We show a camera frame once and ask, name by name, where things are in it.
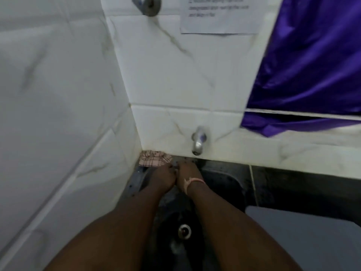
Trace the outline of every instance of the plaid cloth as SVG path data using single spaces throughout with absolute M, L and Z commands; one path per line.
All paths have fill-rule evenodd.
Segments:
M 158 167 L 172 161 L 172 156 L 162 151 L 144 150 L 140 153 L 139 165 L 144 167 Z

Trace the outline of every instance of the bracelet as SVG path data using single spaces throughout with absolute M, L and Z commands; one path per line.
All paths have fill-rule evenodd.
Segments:
M 184 179 L 184 193 L 185 193 L 186 195 L 188 195 L 188 194 L 187 194 L 188 186 L 191 184 L 191 182 L 195 182 L 195 181 L 202 182 L 202 183 L 206 184 L 204 180 L 198 179 L 198 178 L 191 178 L 191 177 L 189 177 L 189 180 Z

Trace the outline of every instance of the person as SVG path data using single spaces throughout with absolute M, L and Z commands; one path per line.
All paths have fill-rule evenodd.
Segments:
M 159 201 L 175 183 L 194 202 L 221 270 L 301 270 L 259 224 L 202 180 L 192 162 L 179 163 L 177 171 L 170 163 L 157 168 L 146 188 L 84 228 L 45 270 L 140 270 Z

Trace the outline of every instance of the instruction notice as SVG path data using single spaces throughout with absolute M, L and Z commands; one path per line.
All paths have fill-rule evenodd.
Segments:
M 255 34 L 267 0 L 180 0 L 181 33 Z

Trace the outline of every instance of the person's left arm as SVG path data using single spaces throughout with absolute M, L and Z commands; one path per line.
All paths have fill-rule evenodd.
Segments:
M 170 163 L 157 168 L 146 188 L 88 225 L 45 271 L 140 270 L 159 201 L 175 179 Z

